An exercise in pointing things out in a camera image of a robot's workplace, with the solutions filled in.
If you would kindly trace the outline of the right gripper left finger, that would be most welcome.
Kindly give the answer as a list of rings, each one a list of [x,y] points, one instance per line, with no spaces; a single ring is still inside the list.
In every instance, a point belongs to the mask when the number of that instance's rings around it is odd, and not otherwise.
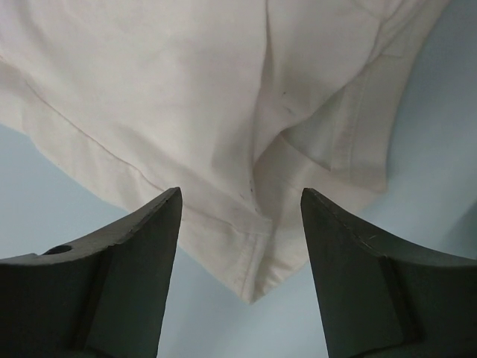
[[[1,261],[3,357],[155,357],[182,213],[178,188],[44,254]]]

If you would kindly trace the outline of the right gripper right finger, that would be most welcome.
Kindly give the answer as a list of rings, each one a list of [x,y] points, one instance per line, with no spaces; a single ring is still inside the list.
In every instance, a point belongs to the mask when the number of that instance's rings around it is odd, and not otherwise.
[[[330,357],[474,357],[476,262],[399,238],[304,189]]]

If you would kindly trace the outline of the cream white t shirt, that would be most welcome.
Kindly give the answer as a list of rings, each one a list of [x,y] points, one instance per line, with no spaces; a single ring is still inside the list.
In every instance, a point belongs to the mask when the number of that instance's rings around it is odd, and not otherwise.
[[[445,1],[3,1],[1,123],[99,198],[183,192],[180,247],[252,303],[307,262],[301,192],[385,190]]]

